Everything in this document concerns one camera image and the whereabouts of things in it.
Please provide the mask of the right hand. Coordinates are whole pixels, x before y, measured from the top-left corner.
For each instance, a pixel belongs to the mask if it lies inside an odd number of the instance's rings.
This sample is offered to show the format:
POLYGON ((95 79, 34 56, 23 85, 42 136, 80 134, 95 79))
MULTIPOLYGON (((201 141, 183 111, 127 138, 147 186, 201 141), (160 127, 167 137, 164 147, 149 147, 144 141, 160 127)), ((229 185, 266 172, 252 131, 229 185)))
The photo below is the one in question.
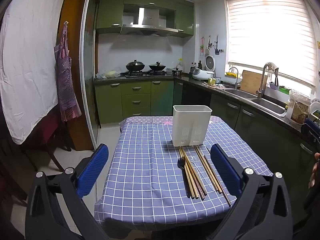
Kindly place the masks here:
POLYGON ((319 165, 319 156, 320 154, 319 153, 315 153, 315 159, 316 159, 316 163, 314 164, 313 168, 312 168, 312 173, 311 173, 311 177, 310 177, 310 180, 309 180, 309 183, 308 183, 308 188, 312 188, 315 184, 315 178, 316 178, 316 172, 317 172, 317 168, 318 168, 318 165, 319 165))

